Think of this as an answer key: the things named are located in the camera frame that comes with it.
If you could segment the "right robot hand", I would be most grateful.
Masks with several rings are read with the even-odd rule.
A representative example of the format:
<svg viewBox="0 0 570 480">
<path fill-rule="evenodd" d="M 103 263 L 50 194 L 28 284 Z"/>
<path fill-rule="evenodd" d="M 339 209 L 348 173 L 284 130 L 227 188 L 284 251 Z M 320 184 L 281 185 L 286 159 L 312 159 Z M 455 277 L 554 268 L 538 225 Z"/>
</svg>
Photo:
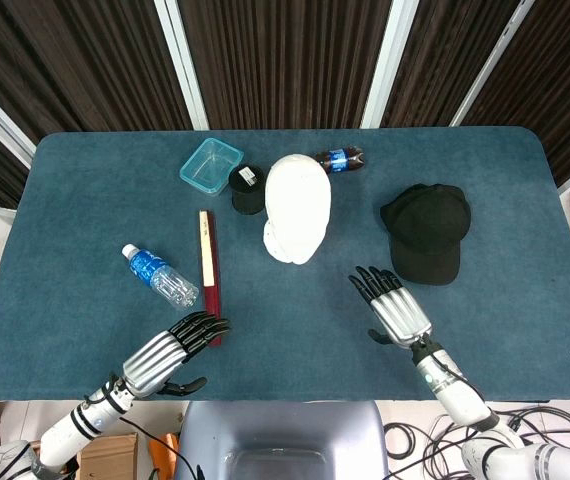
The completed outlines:
<svg viewBox="0 0 570 480">
<path fill-rule="evenodd" d="M 394 273 L 373 266 L 368 269 L 357 266 L 356 272 L 348 279 L 383 328 L 383 332 L 368 331 L 372 340 L 409 349 L 432 333 L 431 321 Z"/>
</svg>

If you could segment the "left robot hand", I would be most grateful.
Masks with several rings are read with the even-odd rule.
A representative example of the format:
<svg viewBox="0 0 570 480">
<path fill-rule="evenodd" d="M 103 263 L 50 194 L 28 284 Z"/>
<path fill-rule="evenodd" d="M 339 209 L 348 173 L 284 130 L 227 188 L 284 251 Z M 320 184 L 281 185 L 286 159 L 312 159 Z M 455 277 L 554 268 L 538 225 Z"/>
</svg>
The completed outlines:
<svg viewBox="0 0 570 480">
<path fill-rule="evenodd" d="M 193 312 L 161 331 L 123 363 L 122 379 L 136 398 L 153 394 L 184 397 L 207 384 L 205 377 L 179 385 L 176 371 L 230 330 L 229 321 L 205 311 Z"/>
</svg>

